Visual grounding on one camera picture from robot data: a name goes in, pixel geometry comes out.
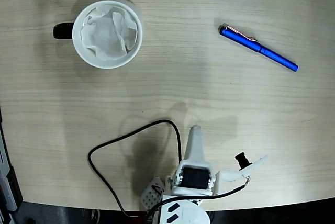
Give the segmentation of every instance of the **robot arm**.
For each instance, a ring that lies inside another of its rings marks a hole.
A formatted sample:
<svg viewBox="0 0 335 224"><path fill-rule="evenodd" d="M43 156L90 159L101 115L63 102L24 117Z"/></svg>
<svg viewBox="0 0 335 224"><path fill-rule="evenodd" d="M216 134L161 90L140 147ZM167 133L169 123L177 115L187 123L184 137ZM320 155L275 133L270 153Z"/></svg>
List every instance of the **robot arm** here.
<svg viewBox="0 0 335 224"><path fill-rule="evenodd" d="M265 156L249 163L244 153L235 157L241 169L239 171L220 170L216 175L212 165L205 161L201 127L192 126L188 136L184 159L176 172L167 176L165 192L161 200L178 196L212 196L221 194L224 182L232 182L244 177L250 179L250 172L264 163ZM207 213L200 208L201 200L178 200L163 205L155 213L153 223L159 224L210 224Z"/></svg>

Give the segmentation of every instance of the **wire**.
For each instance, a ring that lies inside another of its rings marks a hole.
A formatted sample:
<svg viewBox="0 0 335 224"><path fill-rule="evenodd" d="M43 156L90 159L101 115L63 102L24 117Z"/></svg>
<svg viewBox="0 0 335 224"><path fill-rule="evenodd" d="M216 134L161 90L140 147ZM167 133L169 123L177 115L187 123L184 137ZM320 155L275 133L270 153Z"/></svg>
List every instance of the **wire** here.
<svg viewBox="0 0 335 224"><path fill-rule="evenodd" d="M108 189L110 190L110 192L113 194L115 200L116 200L116 203L118 204L120 210L127 216L127 217L139 217L139 216L132 216L132 215L128 215L125 211L125 209L123 208L122 204L121 204L121 201L119 200L119 198L117 197L114 189L112 188L112 186L107 182L107 180L103 177L103 175L98 171L98 169L95 167L95 165L93 164L92 162L92 154L102 148L102 147L105 147L107 145L110 145L110 144L113 144L113 143L116 143L118 141L121 141L123 139L126 139L126 138L129 138L135 134L138 134L139 132L141 131L144 131L146 129L148 129L149 127L152 127L152 126L155 126L155 125L158 125L158 124L162 124L162 123L167 123L167 124L170 124L173 129L175 130L176 132L176 135L177 135L177 143L178 143L178 158L179 158L179 162L181 162L182 160L182 144L181 144L181 139L180 139L180 133L179 133L179 130L177 128L177 126L175 125L174 122L168 120L168 119L162 119L162 120L157 120L157 121L154 121L152 123L149 123L145 126L142 126L141 128L135 130L135 131L132 131L124 136L121 136L121 137L118 137L116 139L113 139L113 140L109 140L105 143L102 143L102 144L99 144L97 145L96 147L92 148L88 155L87 155L87 159L88 159L88 163L90 164L91 168L93 169L93 171L96 173L96 175L98 175L98 177L104 182L104 184L108 187Z"/></svg>
<svg viewBox="0 0 335 224"><path fill-rule="evenodd" d="M147 213L147 215L144 217L143 220L143 224L147 224L148 219L162 206L164 206L165 204L171 203L171 202L175 202L175 201L179 201L179 200L202 200L202 199L219 199L219 198L224 198L227 197L229 195L232 195L234 193L237 193L238 191L241 191L242 189L244 189L247 184L249 183L250 178L247 177L247 181L245 182L244 185L241 185L229 192L226 192L224 194L218 194L218 195L212 195L212 196L178 196L178 197L174 197L174 198L169 198L166 200L163 200L159 203L157 203L156 205L154 205Z"/></svg>

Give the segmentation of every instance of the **tissue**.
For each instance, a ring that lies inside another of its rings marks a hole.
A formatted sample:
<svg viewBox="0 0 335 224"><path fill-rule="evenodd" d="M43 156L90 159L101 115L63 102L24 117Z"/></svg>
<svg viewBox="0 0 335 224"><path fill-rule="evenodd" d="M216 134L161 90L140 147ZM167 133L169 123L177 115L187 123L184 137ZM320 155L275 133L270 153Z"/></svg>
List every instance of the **tissue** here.
<svg viewBox="0 0 335 224"><path fill-rule="evenodd" d="M97 58L116 60L135 46L137 24L125 9L102 5L85 17L81 38L84 47L93 50Z"/></svg>

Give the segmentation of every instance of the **wood grain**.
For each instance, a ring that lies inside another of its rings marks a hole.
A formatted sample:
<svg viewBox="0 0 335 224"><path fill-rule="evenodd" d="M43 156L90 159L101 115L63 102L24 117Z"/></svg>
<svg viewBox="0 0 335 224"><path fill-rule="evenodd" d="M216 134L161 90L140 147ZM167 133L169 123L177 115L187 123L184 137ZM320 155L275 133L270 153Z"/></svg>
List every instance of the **wood grain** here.
<svg viewBox="0 0 335 224"><path fill-rule="evenodd" d="M203 204L241 209L335 197L334 0L131 0L144 17L139 54L115 70L84 63L55 24L97 0L1 0L0 103L26 201L118 209L90 169L99 143L156 119L203 128L215 169L270 156L240 193ZM217 33L228 23L296 62L293 73ZM99 150L98 169L127 210L177 165L165 125ZM227 185L227 190L244 181Z"/></svg>

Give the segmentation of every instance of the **pen clip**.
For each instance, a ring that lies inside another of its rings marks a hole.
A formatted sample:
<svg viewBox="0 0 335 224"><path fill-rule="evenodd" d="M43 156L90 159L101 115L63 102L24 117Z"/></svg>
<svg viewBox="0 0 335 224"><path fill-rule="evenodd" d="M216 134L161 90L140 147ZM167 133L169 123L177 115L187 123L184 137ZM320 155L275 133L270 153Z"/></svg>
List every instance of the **pen clip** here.
<svg viewBox="0 0 335 224"><path fill-rule="evenodd" d="M236 34L239 34L245 38L247 38L248 40L250 41L253 41L253 42L257 42L257 40L253 37L247 37L246 35L242 34L241 32L239 32L238 30L234 29L233 27L230 27L229 25L227 24L223 24L222 27L226 30L226 29L230 29L232 31L234 31Z"/></svg>

